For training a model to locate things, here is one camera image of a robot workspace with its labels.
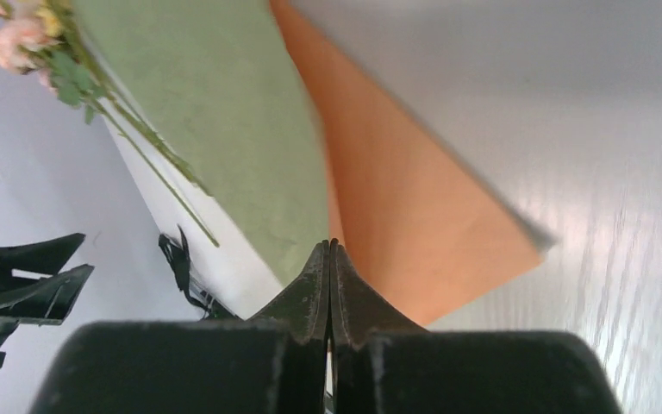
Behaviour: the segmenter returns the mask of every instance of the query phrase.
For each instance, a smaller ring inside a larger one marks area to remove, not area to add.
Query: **gray surface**
[[[557,240],[434,327],[576,332],[662,413],[662,0],[295,3]]]
[[[34,76],[0,70],[0,246],[77,231],[87,241],[68,266],[96,271],[62,326],[21,326],[4,344],[0,414],[27,411],[59,345],[84,323],[197,319],[104,125],[84,126]]]

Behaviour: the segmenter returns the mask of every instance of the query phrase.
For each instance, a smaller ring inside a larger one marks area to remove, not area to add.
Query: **black strap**
[[[166,261],[173,270],[176,279],[176,287],[184,294],[186,300],[197,308],[206,312],[204,319],[237,318],[237,316],[224,307],[208,292],[202,292],[206,302],[191,296],[189,285],[191,283],[191,257],[189,256],[189,243],[186,241],[186,235],[181,227],[178,228],[181,234],[181,244],[166,234],[159,236],[159,247],[164,252]]]

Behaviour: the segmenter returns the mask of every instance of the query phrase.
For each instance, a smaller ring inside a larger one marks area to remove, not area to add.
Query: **flower bouquet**
[[[216,238],[115,119],[114,113],[122,116],[187,180],[209,194],[188,164],[121,96],[97,63],[80,35],[70,0],[0,0],[0,18],[4,20],[0,28],[0,66],[14,74],[35,73],[40,83],[61,102],[75,110],[83,110],[84,121],[88,124],[96,114],[104,116],[131,143],[203,233],[219,246]]]

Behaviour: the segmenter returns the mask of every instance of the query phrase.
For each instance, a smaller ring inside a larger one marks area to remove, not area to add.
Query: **orange paper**
[[[271,0],[321,116],[331,232],[359,274],[431,323],[540,262],[505,209],[287,0]]]

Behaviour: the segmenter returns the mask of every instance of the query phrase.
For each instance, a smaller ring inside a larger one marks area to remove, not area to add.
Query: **table surface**
[[[434,328],[570,330],[662,413],[662,1],[295,5],[555,240]]]

